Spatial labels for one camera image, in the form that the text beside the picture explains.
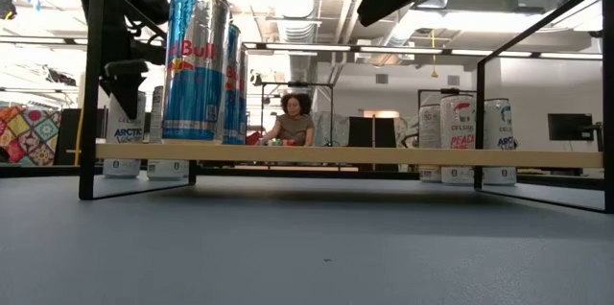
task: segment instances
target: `white wall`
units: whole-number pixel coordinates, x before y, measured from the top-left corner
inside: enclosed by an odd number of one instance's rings
[[[486,91],[486,97],[493,97]],[[548,113],[591,113],[602,121],[602,64],[598,61],[501,59],[501,89],[511,101],[519,150],[596,152],[597,142],[550,141]]]
[[[330,64],[319,63],[319,82],[325,82]],[[417,114],[418,89],[441,89],[447,85],[448,75],[460,76],[461,89],[471,89],[471,73],[460,65],[439,65],[438,78],[433,78],[433,66],[416,69],[412,65],[391,65],[376,68],[370,64],[346,64],[337,81],[334,93],[335,112],[345,116],[359,116],[359,110],[397,110],[402,116]],[[389,84],[376,84],[375,74],[388,74]],[[438,102],[439,95],[423,95],[423,104]],[[318,110],[328,110],[328,102],[319,99]]]

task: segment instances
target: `monitor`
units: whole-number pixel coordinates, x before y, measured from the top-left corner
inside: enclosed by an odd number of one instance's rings
[[[592,114],[548,114],[551,141],[593,141]]]

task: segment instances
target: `wooden plank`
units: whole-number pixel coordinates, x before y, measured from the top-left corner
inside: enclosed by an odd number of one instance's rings
[[[98,144],[100,158],[212,161],[334,162],[360,164],[517,167],[602,167],[600,152],[517,152],[396,148],[256,147],[210,145]]]

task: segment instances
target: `ceiling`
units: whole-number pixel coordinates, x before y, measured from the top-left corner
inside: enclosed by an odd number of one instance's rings
[[[320,22],[317,29],[317,43],[343,42],[343,32],[351,26],[352,13],[358,8],[361,0],[348,0],[348,13],[342,14],[344,0],[316,0],[316,19]],[[228,0],[231,4],[233,22],[242,31],[244,41],[279,41],[277,22],[271,20],[277,17],[275,11],[276,0]],[[87,26],[79,0],[15,0],[18,16],[13,20],[0,21],[0,35],[10,36],[45,36],[45,37],[72,37],[86,38]],[[369,27],[363,27],[356,22],[348,33],[347,43],[356,43],[358,40],[373,40],[386,35],[398,21],[400,13],[393,13]],[[434,34],[413,34],[410,42],[416,46],[454,48],[480,48],[493,49],[510,39],[514,33],[472,32],[459,28],[434,28]],[[550,50],[579,51],[590,38],[586,33],[562,31],[537,35],[527,40],[520,48],[550,47]],[[79,80],[84,71],[85,46],[71,47],[28,46],[17,47],[13,44],[0,43],[3,54],[10,54],[9,58],[0,60],[0,79],[20,77],[31,79],[31,82],[44,83],[37,77],[42,65],[49,65]],[[276,61],[260,62],[268,65],[263,73],[272,74],[269,80],[274,79]],[[154,67],[153,72],[162,72],[161,68]],[[258,88],[250,88],[250,92],[259,93]]]

